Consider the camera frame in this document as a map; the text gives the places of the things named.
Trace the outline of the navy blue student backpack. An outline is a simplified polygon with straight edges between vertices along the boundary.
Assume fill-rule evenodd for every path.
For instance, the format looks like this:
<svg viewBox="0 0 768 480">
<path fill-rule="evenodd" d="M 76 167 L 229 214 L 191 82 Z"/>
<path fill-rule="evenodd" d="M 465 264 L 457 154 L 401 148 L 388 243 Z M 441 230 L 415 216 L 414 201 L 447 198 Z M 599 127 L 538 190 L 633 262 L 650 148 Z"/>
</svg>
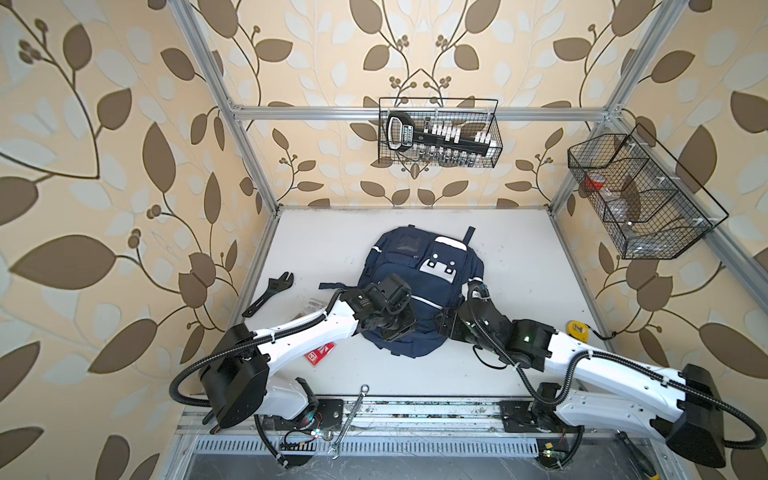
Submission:
<svg viewBox="0 0 768 480">
<path fill-rule="evenodd" d="M 438 319 L 461 305 L 467 284 L 483 281 L 484 263 L 469 246 L 474 232 L 470 226 L 458 240 L 408 225 L 382 234 L 367 255 L 357 286 L 398 275 L 411 289 L 415 328 L 394 340 L 380 328 L 365 332 L 364 338 L 409 358 L 439 348 L 447 340 L 447 329 L 438 325 Z"/>
</svg>

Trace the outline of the red booklet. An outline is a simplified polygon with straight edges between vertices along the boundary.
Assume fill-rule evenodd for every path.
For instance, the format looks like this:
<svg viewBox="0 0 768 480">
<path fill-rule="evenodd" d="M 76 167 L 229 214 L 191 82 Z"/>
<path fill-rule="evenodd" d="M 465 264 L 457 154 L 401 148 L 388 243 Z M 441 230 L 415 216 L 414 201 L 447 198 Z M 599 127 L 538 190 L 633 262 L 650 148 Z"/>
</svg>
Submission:
<svg viewBox="0 0 768 480">
<path fill-rule="evenodd" d="M 306 353 L 304 357 L 313 367 L 316 367 L 334 350 L 335 347 L 336 344 L 334 342 L 329 342 L 311 350 Z"/>
</svg>

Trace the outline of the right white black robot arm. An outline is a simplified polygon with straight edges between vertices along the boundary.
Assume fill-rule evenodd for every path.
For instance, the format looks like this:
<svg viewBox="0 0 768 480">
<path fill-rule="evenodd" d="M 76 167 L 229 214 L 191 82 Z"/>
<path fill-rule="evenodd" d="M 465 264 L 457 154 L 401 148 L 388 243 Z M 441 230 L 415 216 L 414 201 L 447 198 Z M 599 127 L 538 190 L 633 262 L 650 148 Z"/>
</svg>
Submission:
<svg viewBox="0 0 768 480">
<path fill-rule="evenodd" d="M 531 398 L 502 405 L 512 430 L 618 430 L 662 441 L 709 468 L 726 450 L 759 450 L 763 428 L 721 400 L 711 374 L 696 365 L 654 367 L 593 347 L 547 324 L 510 320 L 490 299 L 471 298 L 435 318 L 439 333 L 495 354 Z"/>
</svg>

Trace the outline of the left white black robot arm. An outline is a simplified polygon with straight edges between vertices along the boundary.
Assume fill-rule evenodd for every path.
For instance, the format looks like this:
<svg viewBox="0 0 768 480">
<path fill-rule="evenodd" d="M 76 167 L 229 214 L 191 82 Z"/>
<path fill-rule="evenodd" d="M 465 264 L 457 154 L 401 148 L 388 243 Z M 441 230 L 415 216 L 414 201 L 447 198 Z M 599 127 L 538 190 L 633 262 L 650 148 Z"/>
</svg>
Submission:
<svg viewBox="0 0 768 480">
<path fill-rule="evenodd" d="M 245 420 L 277 416 L 298 428 L 313 424 L 318 409 L 303 378 L 286 379 L 280 370 L 322 347 L 376 330 L 398 339 L 416 318 L 412 290 L 398 275 L 364 288 L 341 288 L 328 304 L 309 315 L 271 328 L 248 322 L 227 330 L 215 351 L 184 368 L 170 383 L 179 404 L 206 408 L 219 429 Z"/>
</svg>

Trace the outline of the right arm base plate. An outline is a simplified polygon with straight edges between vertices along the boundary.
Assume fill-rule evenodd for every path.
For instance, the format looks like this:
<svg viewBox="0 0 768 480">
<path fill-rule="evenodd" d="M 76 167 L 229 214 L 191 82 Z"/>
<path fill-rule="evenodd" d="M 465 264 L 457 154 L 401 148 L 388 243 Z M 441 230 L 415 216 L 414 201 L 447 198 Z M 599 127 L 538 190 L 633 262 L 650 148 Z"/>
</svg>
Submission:
<svg viewBox="0 0 768 480">
<path fill-rule="evenodd" d="M 577 433 L 579 428 L 564 423 L 553 407 L 538 401 L 504 400 L 498 403 L 504 431 L 507 433 Z"/>
</svg>

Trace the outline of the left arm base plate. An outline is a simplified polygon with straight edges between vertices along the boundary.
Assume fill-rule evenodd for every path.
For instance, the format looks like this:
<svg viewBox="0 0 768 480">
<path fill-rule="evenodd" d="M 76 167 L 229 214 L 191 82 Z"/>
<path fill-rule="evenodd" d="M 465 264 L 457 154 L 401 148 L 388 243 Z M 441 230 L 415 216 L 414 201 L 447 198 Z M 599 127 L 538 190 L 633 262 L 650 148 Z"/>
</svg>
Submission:
<svg viewBox="0 0 768 480">
<path fill-rule="evenodd" d="M 312 400 L 302 412 L 298 426 L 300 430 L 339 430 L 342 425 L 344 401 L 340 398 Z"/>
</svg>

